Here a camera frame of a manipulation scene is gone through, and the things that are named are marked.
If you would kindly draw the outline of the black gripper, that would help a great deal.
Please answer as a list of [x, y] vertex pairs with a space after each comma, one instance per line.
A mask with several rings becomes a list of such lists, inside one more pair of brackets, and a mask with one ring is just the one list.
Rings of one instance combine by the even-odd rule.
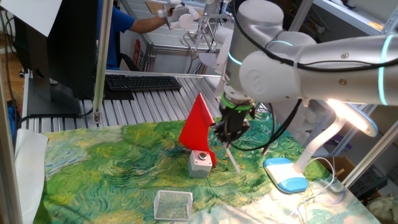
[[244, 123], [249, 110], [233, 110], [228, 107], [219, 107], [219, 110], [222, 115], [221, 121], [213, 124], [213, 132], [219, 142], [232, 145], [251, 128], [249, 123]]

